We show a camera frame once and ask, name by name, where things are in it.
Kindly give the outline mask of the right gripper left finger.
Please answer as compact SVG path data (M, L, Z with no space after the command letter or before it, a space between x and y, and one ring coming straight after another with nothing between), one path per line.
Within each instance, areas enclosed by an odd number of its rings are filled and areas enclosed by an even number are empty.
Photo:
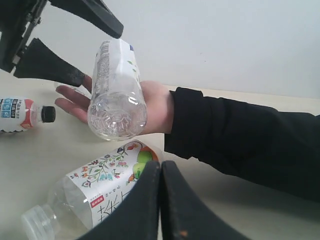
M80 239L156 240L159 226L160 173L159 162L148 162L139 180L119 207Z

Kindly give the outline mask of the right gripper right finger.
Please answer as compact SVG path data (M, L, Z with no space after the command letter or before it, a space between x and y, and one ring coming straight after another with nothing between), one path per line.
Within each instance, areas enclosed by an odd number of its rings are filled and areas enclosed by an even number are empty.
M171 160L161 164L159 207L164 240L248 239L203 203Z

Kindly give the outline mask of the black sleeved forearm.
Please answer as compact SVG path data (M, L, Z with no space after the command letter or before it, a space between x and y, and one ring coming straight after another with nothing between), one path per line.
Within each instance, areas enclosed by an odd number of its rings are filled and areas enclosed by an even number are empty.
M177 88L166 152L223 174L318 202L320 118Z

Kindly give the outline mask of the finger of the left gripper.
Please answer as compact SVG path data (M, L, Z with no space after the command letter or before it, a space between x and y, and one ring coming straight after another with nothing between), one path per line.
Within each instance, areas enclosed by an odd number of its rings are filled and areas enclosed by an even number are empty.
M123 34L124 25L102 0L50 0L50 3L86 20L115 39Z

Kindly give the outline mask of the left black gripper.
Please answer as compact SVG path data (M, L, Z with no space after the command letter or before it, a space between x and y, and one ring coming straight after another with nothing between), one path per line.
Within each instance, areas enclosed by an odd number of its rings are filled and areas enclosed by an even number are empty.
M74 87L85 74L52 52L40 39L27 46L33 29L41 23L46 0L0 2L0 69L19 79L42 79Z

